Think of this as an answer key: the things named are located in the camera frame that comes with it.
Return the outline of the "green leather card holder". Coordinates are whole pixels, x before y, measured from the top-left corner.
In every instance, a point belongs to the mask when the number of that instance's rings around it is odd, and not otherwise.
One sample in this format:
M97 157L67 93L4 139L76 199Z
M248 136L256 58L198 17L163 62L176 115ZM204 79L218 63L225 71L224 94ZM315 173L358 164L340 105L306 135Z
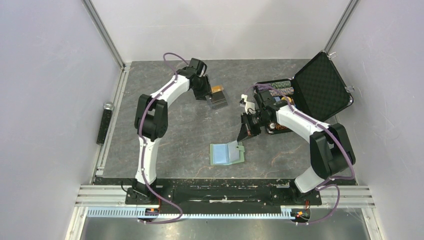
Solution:
M236 140L229 143L211 143L209 148L211 166L229 166L245 161L245 147Z

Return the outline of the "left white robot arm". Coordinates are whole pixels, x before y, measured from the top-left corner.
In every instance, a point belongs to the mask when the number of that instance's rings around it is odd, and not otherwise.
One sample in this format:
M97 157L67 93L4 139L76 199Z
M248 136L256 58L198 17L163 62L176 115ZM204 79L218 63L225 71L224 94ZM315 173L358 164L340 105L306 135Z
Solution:
M168 130L169 106L182 94L193 91L196 100L212 95L207 65L192 58L188 65L174 71L171 79L154 93L138 98L134 127L139 140L139 160L132 190L145 204L153 203L157 190L151 186L156 179L156 162L162 137Z

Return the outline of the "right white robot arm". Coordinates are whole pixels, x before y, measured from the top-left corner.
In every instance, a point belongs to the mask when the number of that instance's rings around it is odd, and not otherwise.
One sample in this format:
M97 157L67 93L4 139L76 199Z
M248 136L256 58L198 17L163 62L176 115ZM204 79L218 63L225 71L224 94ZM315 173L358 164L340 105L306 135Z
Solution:
M338 174L350 169L349 179L355 178L353 165L356 158L346 128L340 123L333 125L319 121L298 110L287 97L280 101L270 95L268 90L255 93L256 103L248 101L242 94L240 106L241 128L238 142L258 136L261 129L278 124L287 127L309 144L310 166L294 179L289 189L289 199L302 204L309 198L309 192L340 179Z

